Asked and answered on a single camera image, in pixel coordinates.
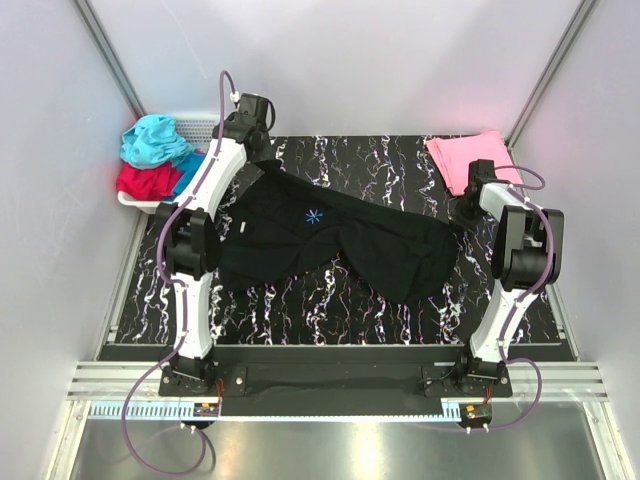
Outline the black t shirt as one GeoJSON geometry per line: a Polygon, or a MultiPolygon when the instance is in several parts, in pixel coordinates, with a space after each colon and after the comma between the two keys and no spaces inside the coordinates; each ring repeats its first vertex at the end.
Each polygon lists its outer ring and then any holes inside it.
{"type": "Polygon", "coordinates": [[[436,218],[369,203],[258,163],[262,174],[229,209],[219,263],[222,285],[240,291],[315,270],[336,256],[395,303],[437,294],[458,245],[436,218]]]}

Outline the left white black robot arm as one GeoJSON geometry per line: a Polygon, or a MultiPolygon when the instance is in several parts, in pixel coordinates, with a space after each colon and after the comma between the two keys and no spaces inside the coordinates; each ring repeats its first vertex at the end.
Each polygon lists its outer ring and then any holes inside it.
{"type": "Polygon", "coordinates": [[[189,185],[155,209],[156,267],[173,289],[177,322],[173,350],[159,361],[165,395],[175,389],[203,396],[222,387],[209,327],[210,287],[221,257],[214,217],[236,173],[270,148],[275,124],[271,100],[243,93],[234,94],[233,103],[189,185]]]}

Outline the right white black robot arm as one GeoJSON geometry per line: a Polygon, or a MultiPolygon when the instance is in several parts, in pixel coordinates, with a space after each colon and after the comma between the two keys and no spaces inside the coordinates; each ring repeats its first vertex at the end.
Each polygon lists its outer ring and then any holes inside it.
{"type": "Polygon", "coordinates": [[[466,396],[507,381],[508,350],[529,306],[559,277],[564,214],[543,209],[497,177],[492,160],[469,164],[468,184],[451,223],[466,229],[490,216],[499,221],[490,261],[494,289],[481,323],[456,360],[452,383],[466,396]]]}

